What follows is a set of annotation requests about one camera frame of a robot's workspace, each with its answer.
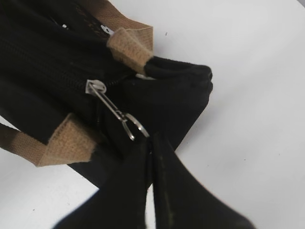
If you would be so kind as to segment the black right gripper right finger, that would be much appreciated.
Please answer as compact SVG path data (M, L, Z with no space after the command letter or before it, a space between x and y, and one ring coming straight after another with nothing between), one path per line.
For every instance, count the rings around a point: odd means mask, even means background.
M253 223L212 195L189 172L166 136L151 138L158 229L253 229Z

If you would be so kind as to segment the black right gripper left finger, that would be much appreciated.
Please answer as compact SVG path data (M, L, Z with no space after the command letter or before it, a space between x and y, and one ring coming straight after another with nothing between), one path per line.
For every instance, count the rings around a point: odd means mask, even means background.
M90 199L56 229L144 229L150 175L151 140L137 143L123 164Z

